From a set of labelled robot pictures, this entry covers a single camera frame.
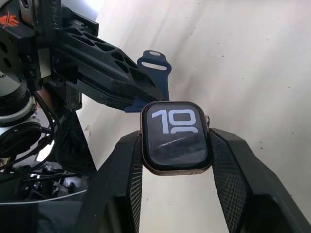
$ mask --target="watch face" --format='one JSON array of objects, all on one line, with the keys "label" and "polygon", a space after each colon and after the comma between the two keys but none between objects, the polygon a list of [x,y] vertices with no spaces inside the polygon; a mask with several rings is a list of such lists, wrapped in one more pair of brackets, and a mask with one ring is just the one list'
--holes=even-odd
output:
[{"label": "watch face", "polygon": [[197,170],[212,161],[203,111],[191,102],[153,102],[141,113],[143,156],[156,171]]}]

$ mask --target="orange logo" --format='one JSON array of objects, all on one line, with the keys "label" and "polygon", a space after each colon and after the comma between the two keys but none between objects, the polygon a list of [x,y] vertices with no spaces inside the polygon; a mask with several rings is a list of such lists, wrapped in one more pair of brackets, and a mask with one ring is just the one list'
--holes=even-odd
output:
[{"label": "orange logo", "polygon": [[16,27],[19,22],[15,18],[16,16],[11,16],[8,12],[7,16],[0,17],[0,24],[2,24],[4,28],[7,26]]}]

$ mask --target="digital time display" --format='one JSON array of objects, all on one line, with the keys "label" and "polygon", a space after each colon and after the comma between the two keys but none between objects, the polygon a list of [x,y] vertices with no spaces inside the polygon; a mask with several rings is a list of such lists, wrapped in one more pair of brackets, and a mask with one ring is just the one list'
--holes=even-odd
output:
[{"label": "digital time display", "polygon": [[191,102],[153,102],[141,113],[145,163],[156,171],[209,167],[212,149],[203,111]]}]

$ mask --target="white backdrop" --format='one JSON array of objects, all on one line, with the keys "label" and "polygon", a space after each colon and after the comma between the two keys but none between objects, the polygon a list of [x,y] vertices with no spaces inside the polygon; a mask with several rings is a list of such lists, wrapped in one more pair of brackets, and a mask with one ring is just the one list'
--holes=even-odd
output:
[{"label": "white backdrop", "polygon": [[[311,222],[310,10],[308,0],[106,0],[97,22],[99,37],[134,61],[144,50],[165,54],[171,100],[197,103],[211,127],[244,138]],[[83,104],[100,167],[139,129],[139,114]],[[227,232],[211,169],[183,177],[145,169],[142,199],[142,233]]]}]

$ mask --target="black mechanical arm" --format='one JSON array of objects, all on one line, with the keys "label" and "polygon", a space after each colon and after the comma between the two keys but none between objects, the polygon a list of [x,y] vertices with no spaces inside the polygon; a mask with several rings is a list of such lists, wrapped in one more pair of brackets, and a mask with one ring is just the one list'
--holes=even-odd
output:
[{"label": "black mechanical arm", "polygon": [[[60,0],[10,0],[0,8],[0,71],[21,84],[14,91],[21,108],[25,100],[30,103],[26,117],[18,120],[33,114],[27,89],[33,93],[47,83],[73,111],[82,107],[82,93],[123,111],[137,99],[167,99],[153,75],[97,37],[98,26]],[[0,123],[6,120],[0,127],[10,130],[8,119],[0,112]],[[243,139],[209,132],[215,184],[230,233],[311,233],[280,180]],[[121,138],[92,178],[73,232],[138,233],[141,194],[142,138],[134,132]]]}]

